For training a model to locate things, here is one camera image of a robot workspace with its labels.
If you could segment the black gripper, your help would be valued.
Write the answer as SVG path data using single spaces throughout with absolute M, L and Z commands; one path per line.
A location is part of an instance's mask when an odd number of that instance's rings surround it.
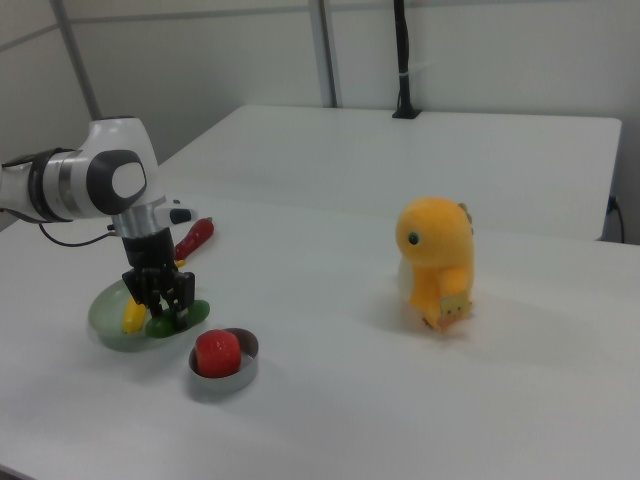
M 122 279 L 137 304 L 144 305 L 152 318 L 160 317 L 167 270 L 175 266 L 175 246 L 171 230 L 164 228 L 139 238 L 122 238 L 131 270 Z M 175 329 L 187 328 L 187 316 L 195 301 L 196 278 L 191 272 L 174 271 L 167 303 Z

